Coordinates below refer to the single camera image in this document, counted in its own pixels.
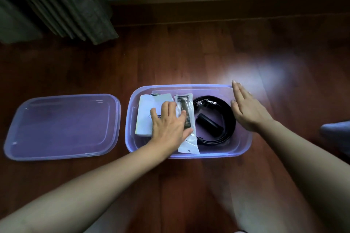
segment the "purple plastic box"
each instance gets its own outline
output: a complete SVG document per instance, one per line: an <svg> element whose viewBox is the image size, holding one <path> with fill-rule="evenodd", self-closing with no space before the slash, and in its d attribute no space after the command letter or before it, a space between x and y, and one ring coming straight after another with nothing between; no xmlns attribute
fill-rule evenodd
<svg viewBox="0 0 350 233"><path fill-rule="evenodd" d="M210 85L210 84L194 84L194 85L158 85L158 86L144 86L138 88L131 95L128 111L126 115L125 126L125 144L130 152L137 150L143 145L147 144L150 138L139 137L135 134L136 119L138 113L138 106L140 96L151 93L171 93L186 94L192 93L193 98L198 98L205 95L211 95L221 98L228 104L234 99L232 87L228 85ZM216 123L223 125L223 119L220 115L211 110L201 109L201 113L210 117ZM196 125L197 135L206 140L213 140L213 138L201 128ZM252 134L245 130L238 122L233 136L226 143L217 145L215 147L198 146L200 154L184 154L175 152L170 156L172 159L203 159L211 157L232 157L239 156L246 152L252 143Z"/></svg>
<svg viewBox="0 0 350 233"><path fill-rule="evenodd" d="M18 161L99 156L116 145L120 102L109 94L34 98L17 109L4 145Z"/></svg>

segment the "plastic packet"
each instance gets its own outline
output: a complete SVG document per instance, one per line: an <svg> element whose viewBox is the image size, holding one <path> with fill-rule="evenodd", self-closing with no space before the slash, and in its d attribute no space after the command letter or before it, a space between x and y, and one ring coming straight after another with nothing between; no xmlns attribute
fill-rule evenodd
<svg viewBox="0 0 350 233"><path fill-rule="evenodd" d="M186 121L184 128L192 128L193 132L188 138L180 145L177 151L180 153L199 154L197 146L197 135L195 125L195 112L193 107L193 94L175 95L176 116L179 117L182 110L186 111Z"/></svg>

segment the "wooden floor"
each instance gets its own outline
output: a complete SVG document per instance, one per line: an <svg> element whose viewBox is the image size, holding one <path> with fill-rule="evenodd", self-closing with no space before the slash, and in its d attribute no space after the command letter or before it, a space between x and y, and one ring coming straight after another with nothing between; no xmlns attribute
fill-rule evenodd
<svg viewBox="0 0 350 233"><path fill-rule="evenodd" d="M302 137L335 149L322 124L350 118L350 15L126 27L100 46L47 37L0 46L0 138L33 97L109 93L121 102L116 147L100 157L15 162L0 155L0 216L125 154L130 95L155 84L241 82ZM254 134L242 156L166 160L88 232L322 232L269 146Z"/></svg>

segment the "baseboard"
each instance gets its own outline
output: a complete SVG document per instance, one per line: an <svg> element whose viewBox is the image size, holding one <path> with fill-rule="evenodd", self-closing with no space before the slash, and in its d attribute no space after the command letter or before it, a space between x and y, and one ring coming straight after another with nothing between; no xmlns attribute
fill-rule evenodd
<svg viewBox="0 0 350 233"><path fill-rule="evenodd" d="M114 26L350 12L350 0L116 0Z"/></svg>

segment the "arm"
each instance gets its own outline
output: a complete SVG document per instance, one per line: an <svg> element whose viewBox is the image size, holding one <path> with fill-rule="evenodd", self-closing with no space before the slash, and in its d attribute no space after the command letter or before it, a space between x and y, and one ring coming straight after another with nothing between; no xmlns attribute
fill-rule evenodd
<svg viewBox="0 0 350 233"><path fill-rule="evenodd" d="M176 117L175 103L162 105L161 119L151 110L151 141L118 160L90 171L39 197L0 221L0 232L82 232L140 176L165 160L190 135L186 112Z"/></svg>
<svg viewBox="0 0 350 233"><path fill-rule="evenodd" d="M272 119L244 87L233 82L238 122L258 132L277 154L302 193L336 229L350 231L350 166Z"/></svg>

